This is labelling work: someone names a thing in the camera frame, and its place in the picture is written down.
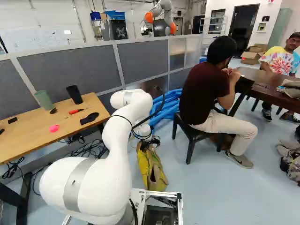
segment maroon shirt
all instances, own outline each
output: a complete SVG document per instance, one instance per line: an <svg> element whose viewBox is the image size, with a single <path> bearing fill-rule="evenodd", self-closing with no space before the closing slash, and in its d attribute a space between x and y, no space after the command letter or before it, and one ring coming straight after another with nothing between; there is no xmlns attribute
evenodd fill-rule
<svg viewBox="0 0 300 225"><path fill-rule="evenodd" d="M226 72L209 62L194 66L184 83L180 97L180 116L188 124L202 124L206 121L214 100L230 92Z"/></svg>

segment green cup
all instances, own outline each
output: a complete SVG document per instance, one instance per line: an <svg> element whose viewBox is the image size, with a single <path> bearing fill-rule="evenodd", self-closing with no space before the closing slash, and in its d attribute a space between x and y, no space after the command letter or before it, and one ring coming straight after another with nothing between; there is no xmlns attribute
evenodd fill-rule
<svg viewBox="0 0 300 225"><path fill-rule="evenodd" d="M34 93L34 97L36 98L39 105L44 109L54 109L54 105L45 90L39 90L38 92Z"/></svg>

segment tie-dye shirt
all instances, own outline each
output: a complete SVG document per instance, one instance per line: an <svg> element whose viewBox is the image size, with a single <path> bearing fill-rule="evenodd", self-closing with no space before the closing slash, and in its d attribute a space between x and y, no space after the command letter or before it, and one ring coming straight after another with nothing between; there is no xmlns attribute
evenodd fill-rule
<svg viewBox="0 0 300 225"><path fill-rule="evenodd" d="M300 64L300 56L294 51L288 53L283 47L270 48L260 59L260 62L267 62L270 69L277 74L295 74Z"/></svg>

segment pink object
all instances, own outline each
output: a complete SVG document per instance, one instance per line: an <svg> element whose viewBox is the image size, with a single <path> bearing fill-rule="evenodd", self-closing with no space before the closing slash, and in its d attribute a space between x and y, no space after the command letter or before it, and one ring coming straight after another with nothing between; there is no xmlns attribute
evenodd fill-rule
<svg viewBox="0 0 300 225"><path fill-rule="evenodd" d="M60 128L60 126L55 124L55 125L52 125L51 127L49 127L49 131L51 133L54 133L54 132L58 131L59 128Z"/></svg>

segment black monitor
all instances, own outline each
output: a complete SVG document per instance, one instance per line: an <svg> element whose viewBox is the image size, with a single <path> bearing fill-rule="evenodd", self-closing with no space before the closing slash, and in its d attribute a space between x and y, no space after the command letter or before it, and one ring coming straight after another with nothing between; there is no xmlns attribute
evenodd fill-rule
<svg viewBox="0 0 300 225"><path fill-rule="evenodd" d="M167 23L164 19L155 20L153 22L153 30L155 37L163 37L165 36L165 29L167 28Z"/></svg>

